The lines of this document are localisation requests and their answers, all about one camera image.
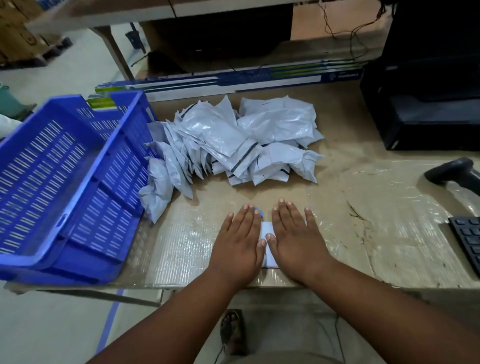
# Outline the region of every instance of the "black keyboard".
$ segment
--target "black keyboard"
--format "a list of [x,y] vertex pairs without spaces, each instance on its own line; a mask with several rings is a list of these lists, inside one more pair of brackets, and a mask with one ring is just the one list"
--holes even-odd
[[448,221],[473,270],[480,277],[480,218],[454,216]]

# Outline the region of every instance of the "teal container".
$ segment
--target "teal container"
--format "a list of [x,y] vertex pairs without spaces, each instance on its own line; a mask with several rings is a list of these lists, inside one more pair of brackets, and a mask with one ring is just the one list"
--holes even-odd
[[0,83],[0,114],[15,118],[24,109],[25,106],[10,93],[9,87]]

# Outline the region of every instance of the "foot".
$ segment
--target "foot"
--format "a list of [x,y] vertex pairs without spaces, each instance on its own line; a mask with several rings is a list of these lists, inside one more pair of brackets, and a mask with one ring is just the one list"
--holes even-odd
[[220,337],[222,339],[225,356],[247,355],[244,324],[239,310],[228,310],[220,325]]

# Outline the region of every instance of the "pile of packages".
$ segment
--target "pile of packages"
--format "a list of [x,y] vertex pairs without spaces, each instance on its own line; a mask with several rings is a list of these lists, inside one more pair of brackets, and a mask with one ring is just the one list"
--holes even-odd
[[240,110],[227,96],[216,106],[205,101],[177,112],[173,122],[148,124],[147,145],[162,158],[149,158],[148,185],[139,191],[142,205],[156,222],[171,200],[173,187],[193,199],[197,175],[226,173],[233,186],[266,179],[286,182],[291,170],[317,183],[315,163],[324,156],[307,150],[323,139],[312,104],[289,98],[249,100]]

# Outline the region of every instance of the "forearm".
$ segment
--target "forearm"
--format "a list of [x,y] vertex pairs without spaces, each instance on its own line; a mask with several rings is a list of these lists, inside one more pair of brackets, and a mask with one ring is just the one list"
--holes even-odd
[[193,363],[234,294],[226,280],[207,269],[89,364]]
[[337,261],[311,289],[389,363],[478,363],[480,337],[398,289]]

